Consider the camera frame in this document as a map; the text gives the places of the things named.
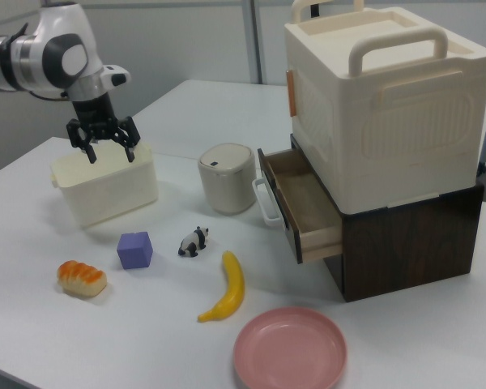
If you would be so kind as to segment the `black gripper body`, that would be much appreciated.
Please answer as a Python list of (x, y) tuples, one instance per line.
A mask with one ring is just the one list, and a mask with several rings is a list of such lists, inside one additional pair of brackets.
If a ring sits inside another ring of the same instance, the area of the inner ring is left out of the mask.
[(85, 137), (91, 136), (96, 140), (113, 139), (113, 124), (117, 122), (117, 118), (107, 92), (91, 100), (73, 101), (72, 105), (77, 115), (71, 123), (72, 139), (80, 137), (78, 128)]

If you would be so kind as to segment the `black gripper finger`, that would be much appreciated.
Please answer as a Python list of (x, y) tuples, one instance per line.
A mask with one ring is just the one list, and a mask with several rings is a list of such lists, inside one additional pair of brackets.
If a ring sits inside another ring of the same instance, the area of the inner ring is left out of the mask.
[(71, 146), (80, 149), (87, 156), (89, 162), (95, 164), (97, 157), (92, 146), (92, 143), (96, 141), (95, 137), (90, 132), (86, 132), (77, 119), (68, 121), (66, 130)]
[(116, 119), (113, 124), (113, 140), (120, 144), (126, 153), (127, 160), (134, 161), (134, 150), (141, 137), (132, 117)]

